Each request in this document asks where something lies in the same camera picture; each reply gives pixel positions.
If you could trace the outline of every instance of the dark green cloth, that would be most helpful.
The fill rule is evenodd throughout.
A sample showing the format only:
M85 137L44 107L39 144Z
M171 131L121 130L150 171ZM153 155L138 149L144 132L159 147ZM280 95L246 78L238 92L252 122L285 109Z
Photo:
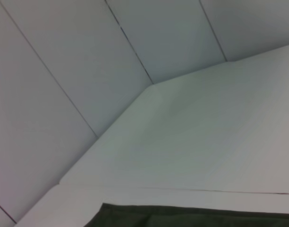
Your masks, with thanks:
M85 227L289 227L289 214L103 204Z

